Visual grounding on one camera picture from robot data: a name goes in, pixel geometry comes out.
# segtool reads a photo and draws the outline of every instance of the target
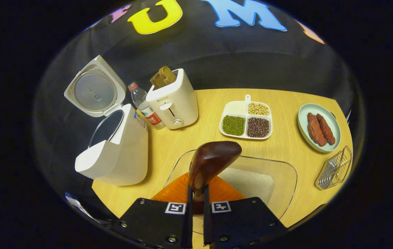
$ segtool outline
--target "white tray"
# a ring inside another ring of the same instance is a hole
[[[249,104],[250,103],[262,104],[263,106],[266,106],[267,108],[269,108],[269,115],[264,116],[264,115],[251,115],[251,114],[249,114]],[[223,131],[223,119],[226,115],[245,118],[244,133],[241,136],[226,134]],[[249,137],[247,135],[247,128],[248,128],[247,121],[249,120],[249,118],[263,118],[263,119],[268,120],[269,121],[269,134],[267,134],[265,137]],[[225,136],[229,136],[229,137],[238,137],[238,138],[245,138],[245,139],[258,139],[258,140],[267,139],[272,134],[273,126],[274,126],[274,124],[272,122],[272,112],[270,110],[270,107],[267,104],[264,104],[262,102],[252,101],[252,98],[250,97],[249,94],[247,94],[245,96],[244,101],[231,101],[231,102],[227,103],[224,106],[223,114],[221,115],[221,120],[220,120],[220,132],[222,134],[224,134]]]

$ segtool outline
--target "black fabric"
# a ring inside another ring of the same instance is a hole
[[[38,167],[61,196],[69,192],[112,216],[91,189],[92,180],[76,173],[76,156],[103,118],[92,118],[65,99],[63,92],[90,60],[102,55],[126,85],[137,80],[148,89],[162,66],[184,68],[196,90],[263,88],[311,93],[335,99],[345,115],[352,107],[356,83],[344,61],[327,44],[306,36],[290,16],[269,6],[286,32],[250,26],[217,27],[217,15],[205,1],[178,0],[183,16],[173,26],[140,35],[127,19],[150,7],[152,21],[165,11],[154,1],[132,3],[114,23],[106,16],[68,43],[44,74],[33,111],[33,136]],[[131,103],[127,91],[123,104]]]

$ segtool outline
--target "orange letter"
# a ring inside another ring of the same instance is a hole
[[[161,0],[155,5],[162,5],[167,11],[167,17],[159,22],[152,22],[147,14],[150,8],[145,8],[131,16],[127,21],[132,22],[135,30],[142,34],[148,35],[163,30],[175,24],[182,16],[182,9],[176,0]]]

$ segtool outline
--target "meat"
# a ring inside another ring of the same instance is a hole
[[[317,114],[316,117],[318,118],[318,121],[320,122],[321,131],[323,132],[323,135],[326,138],[327,142],[329,142],[329,144],[333,145],[335,143],[335,138],[334,138],[333,132],[330,129],[329,125],[327,124],[326,120],[320,114]]]
[[[317,117],[309,112],[307,119],[309,121],[307,130],[309,131],[310,138],[320,146],[326,145],[327,141],[323,135],[323,132],[321,131],[320,123],[318,123]]]

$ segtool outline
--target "metal rack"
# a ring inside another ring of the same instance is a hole
[[[324,190],[342,183],[349,171],[352,158],[353,154],[346,145],[342,151],[339,151],[324,163],[323,169],[315,181],[315,186]]]

